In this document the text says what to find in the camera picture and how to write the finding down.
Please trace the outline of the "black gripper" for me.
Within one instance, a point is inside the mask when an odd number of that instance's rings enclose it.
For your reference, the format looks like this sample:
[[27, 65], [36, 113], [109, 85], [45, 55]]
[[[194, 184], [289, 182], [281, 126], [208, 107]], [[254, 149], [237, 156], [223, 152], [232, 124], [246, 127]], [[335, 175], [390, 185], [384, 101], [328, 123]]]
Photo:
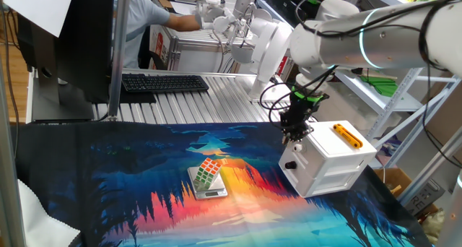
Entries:
[[290, 98], [290, 107], [287, 112], [280, 112], [280, 126], [283, 133], [282, 144], [287, 144], [290, 139], [290, 131], [295, 126], [295, 139], [303, 139], [309, 133], [313, 132], [313, 127], [304, 122], [312, 112], [319, 108], [319, 98], [298, 97]]

